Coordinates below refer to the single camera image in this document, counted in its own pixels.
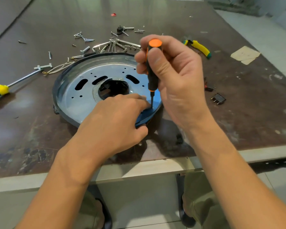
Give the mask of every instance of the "orange screwdriver handle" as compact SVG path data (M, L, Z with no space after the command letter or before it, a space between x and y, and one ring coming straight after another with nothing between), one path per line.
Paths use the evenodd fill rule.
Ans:
M161 42L161 40L159 40L159 39L152 39L151 41L149 41L148 47L147 47L147 51L146 51L145 64L146 64L146 67L147 67L148 89L151 92L155 92L157 90L158 82L159 82L159 78L155 75L153 70L150 68L149 63L148 63L148 59L147 59L148 52L153 47L157 47L160 50L162 50L162 42Z

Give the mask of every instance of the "hand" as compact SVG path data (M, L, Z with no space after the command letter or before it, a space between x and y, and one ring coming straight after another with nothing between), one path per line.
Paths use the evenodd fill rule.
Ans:
M135 55L139 74L146 74L146 49L154 38L163 42L163 53L158 48L151 49L149 65L160 79L158 88L166 111L186 130L210 112L204 95L201 57L171 36L149 35L141 39L142 49Z
M135 123L150 104L139 94L117 95L100 101L84 119L73 138L60 153L64 164L80 181L87 181L93 169L107 158L138 144L148 133Z

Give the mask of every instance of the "metal disc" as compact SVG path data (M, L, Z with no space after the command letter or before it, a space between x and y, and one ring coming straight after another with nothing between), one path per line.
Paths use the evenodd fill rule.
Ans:
M138 93L150 103L147 75L138 74L133 55L102 53L83 58L67 68L53 86L54 107L69 123L78 127L95 105L110 95ZM146 123L161 106L155 91L152 109L144 110L136 126Z

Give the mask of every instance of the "workbench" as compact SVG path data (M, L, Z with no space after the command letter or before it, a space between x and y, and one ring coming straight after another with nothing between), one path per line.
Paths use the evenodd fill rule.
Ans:
M243 46L254 47L203 1L34 0L0 38L0 84L12 83L37 65L65 63L87 45L108 41L119 25L145 30L119 36L133 43L164 34L205 45L212 57L201 54L204 75L215 87L205 93L206 100L219 126L247 162L286 158L286 77L263 55L249 65L231 58ZM80 31L95 41L74 39ZM53 112L51 91L58 75L37 74L0 99L0 191L38 188L57 151L76 133ZM210 100L216 93L227 99L223 105ZM184 132L163 108L148 128L141 143L107 160L92 182L201 169ZM183 143L177 142L179 134Z

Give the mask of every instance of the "floor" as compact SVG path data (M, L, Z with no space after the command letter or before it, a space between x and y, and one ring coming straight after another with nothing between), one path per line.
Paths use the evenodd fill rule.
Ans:
M218 13L286 76L283 28L267 17ZM286 168L258 176L286 203ZM179 221L177 185L172 174L100 184L99 188L112 214L113 229L185 229ZM16 225L36 192L0 193L0 229Z

